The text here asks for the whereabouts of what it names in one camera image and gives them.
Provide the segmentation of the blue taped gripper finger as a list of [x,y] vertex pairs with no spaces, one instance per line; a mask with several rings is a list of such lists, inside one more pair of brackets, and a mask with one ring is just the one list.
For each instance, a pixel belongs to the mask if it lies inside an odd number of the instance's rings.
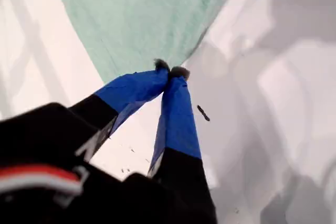
[[162,59],[155,59],[154,65],[154,70],[117,77],[69,108],[98,130],[76,150],[77,156],[89,161],[121,124],[164,91],[170,68]]
[[187,87],[190,73],[174,67],[163,92],[149,176],[191,201],[210,200]]

